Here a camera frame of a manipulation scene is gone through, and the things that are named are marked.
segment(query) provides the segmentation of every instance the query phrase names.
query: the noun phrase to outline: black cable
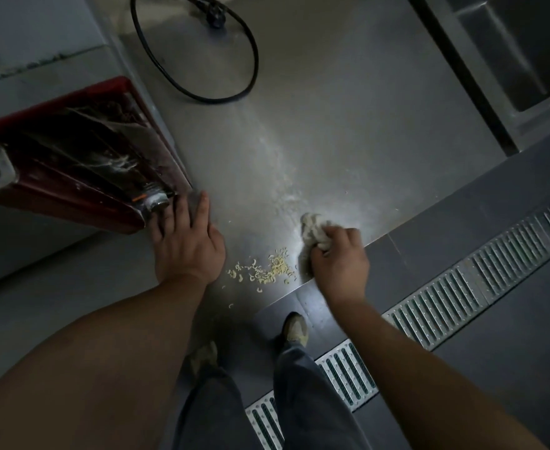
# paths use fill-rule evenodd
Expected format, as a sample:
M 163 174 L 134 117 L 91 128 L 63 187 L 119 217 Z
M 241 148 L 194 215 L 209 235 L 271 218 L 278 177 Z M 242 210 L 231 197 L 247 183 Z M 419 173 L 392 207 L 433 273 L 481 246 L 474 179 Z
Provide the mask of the black cable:
M 248 27 L 246 22 L 244 22 L 239 15 L 235 14 L 227 6 L 223 5 L 221 2 L 217 0 L 187 0 L 190 3 L 192 3 L 194 6 L 197 6 L 202 12 L 206 14 L 206 19 L 212 28 L 223 27 L 225 23 L 225 13 L 229 14 L 237 22 L 240 23 L 240 25 L 242 26 L 242 29 L 244 29 L 245 35 L 248 37 L 248 40 L 250 41 L 250 45 L 252 46 L 252 52 L 254 53 L 254 72 L 252 74 L 252 79 L 250 80 L 250 83 L 248 84 L 248 86 L 242 91 L 240 91 L 239 93 L 237 93 L 236 95 L 225 97 L 225 98 L 224 97 L 206 98 L 206 97 L 195 95 L 189 90 L 184 89 L 181 85 L 179 85 L 175 81 L 175 79 L 173 79 L 173 77 L 171 77 L 171 75 L 166 71 L 166 69 L 159 63 L 159 61 L 156 59 L 156 57 L 152 53 L 150 46 L 146 41 L 146 37 L 144 36 L 144 32 L 142 31 L 142 27 L 139 24 L 139 20 L 137 19 L 137 8 L 136 8 L 137 0 L 129 0 L 129 1 L 131 4 L 131 17 L 133 18 L 133 24 L 135 25 L 137 36 L 139 37 L 139 40 L 142 43 L 142 46 L 144 46 L 144 50 L 152 60 L 152 63 L 154 63 L 154 65 L 160 70 L 160 72 L 163 73 L 163 75 L 173 85 L 173 87 L 178 89 L 181 93 L 183 93 L 184 95 L 190 98 L 195 99 L 196 101 L 200 101 L 205 104 L 224 104 L 226 102 L 237 101 L 242 97 L 246 96 L 248 93 L 250 93 L 250 91 L 252 91 L 256 83 L 256 78 L 258 77 L 258 45 L 256 45 L 256 40 L 254 39 L 254 35 L 252 34 L 252 31 L 250 31 L 250 27 Z

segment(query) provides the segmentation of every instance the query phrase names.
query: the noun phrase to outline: gray pants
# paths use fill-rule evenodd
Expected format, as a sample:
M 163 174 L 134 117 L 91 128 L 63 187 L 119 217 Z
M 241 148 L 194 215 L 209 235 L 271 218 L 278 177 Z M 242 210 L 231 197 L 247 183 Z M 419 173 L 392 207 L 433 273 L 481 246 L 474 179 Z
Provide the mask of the gray pants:
M 352 413 L 299 344 L 286 344 L 275 365 L 275 406 L 286 449 L 367 450 Z M 181 411 L 175 450 L 262 450 L 227 373 L 205 366 Z

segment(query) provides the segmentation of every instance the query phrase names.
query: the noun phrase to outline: sneaker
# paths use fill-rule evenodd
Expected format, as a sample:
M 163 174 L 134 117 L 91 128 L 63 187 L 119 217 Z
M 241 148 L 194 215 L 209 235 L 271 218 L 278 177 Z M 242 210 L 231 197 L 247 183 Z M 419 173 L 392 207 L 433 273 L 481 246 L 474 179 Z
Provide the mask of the sneaker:
M 309 342 L 309 328 L 306 319 L 297 312 L 291 312 L 283 324 L 283 338 L 290 343 L 300 343 L 304 347 Z
M 198 372 L 204 365 L 212 365 L 218 367 L 217 363 L 217 345 L 214 341 L 209 342 L 207 345 L 202 346 L 189 356 L 189 363 L 191 364 L 191 372 L 194 376 L 198 376 Z

